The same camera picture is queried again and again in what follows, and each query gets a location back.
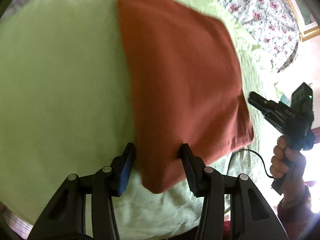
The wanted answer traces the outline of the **dark red sleeve forearm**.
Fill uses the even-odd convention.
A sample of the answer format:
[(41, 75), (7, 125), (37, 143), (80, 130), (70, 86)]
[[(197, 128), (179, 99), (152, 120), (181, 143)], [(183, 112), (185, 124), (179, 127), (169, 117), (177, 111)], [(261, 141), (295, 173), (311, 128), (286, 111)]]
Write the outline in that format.
[(311, 211), (311, 194), (304, 185), (303, 194), (291, 202), (282, 199), (277, 207), (278, 218), (281, 221), (289, 239), (297, 239), (307, 224), (316, 215)]

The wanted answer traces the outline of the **person's right hand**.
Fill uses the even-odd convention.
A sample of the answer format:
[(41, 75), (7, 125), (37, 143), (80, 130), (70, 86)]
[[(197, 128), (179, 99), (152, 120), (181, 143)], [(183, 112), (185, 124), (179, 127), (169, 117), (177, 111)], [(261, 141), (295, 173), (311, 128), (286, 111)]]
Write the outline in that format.
[(283, 205), (293, 205), (305, 192), (303, 174), (306, 158), (299, 151), (289, 148), (283, 135), (278, 138), (273, 153), (270, 172), (277, 179), (286, 175), (287, 182), (283, 186)]

